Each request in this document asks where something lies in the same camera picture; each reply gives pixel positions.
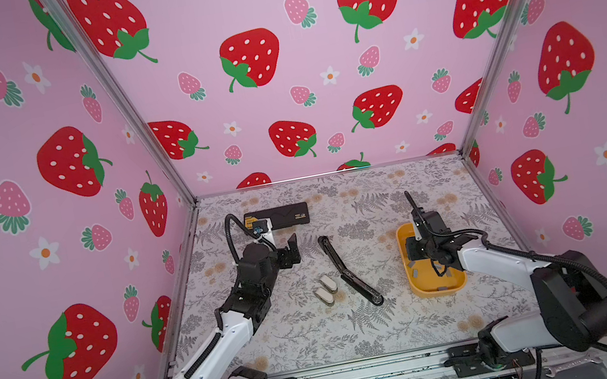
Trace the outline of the beige eraser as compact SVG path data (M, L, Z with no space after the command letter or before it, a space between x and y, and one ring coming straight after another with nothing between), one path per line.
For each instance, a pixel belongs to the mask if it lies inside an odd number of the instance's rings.
M314 292L315 297L323 302L326 306L331 307L335 304L335 297L331 292L323 288L318 288Z

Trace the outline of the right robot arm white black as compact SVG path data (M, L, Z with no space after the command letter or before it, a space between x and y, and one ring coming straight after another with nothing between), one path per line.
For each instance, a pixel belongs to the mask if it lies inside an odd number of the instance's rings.
M492 243L481 229L454 231L437 211L412 208L414 235L409 261L428 261L438 277L450 272L481 273L534 293L537 311L505 317L478 332L477 358L498 370L519 351L566 347L607 352L607 277L586 255L547 255Z

